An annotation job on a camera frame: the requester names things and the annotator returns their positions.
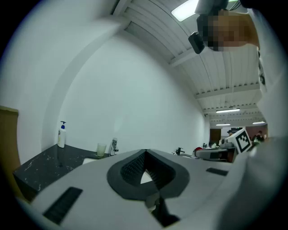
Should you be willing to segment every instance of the ceiling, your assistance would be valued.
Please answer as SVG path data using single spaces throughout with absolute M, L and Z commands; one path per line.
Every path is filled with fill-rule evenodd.
M 113 14 L 129 18 L 126 31 L 158 52 L 185 77 L 204 114 L 209 115 L 211 127 L 223 123 L 249 126 L 262 121 L 256 106 L 261 98 L 256 47 L 245 45 L 226 52 L 205 48 L 197 55 L 188 36 L 197 31 L 198 15 L 179 22 L 171 14 L 185 1 L 120 0 Z M 231 106 L 240 111 L 216 113 Z

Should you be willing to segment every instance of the black slot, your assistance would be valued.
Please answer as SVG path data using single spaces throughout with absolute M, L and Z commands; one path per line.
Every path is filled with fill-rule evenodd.
M 60 224 L 82 191 L 75 187 L 68 188 L 43 215 L 55 224 Z
M 221 176 L 227 176 L 228 171 L 216 169 L 216 168 L 207 168 L 206 172 L 214 173 Z

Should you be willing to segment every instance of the table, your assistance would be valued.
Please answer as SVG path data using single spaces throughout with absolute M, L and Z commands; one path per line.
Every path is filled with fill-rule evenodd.
M 60 148 L 56 144 L 22 164 L 13 172 L 13 175 L 23 196 L 31 201 L 48 185 L 82 165 L 85 158 L 106 157 L 109 157 L 109 154 L 98 157 L 93 151 L 69 145 Z

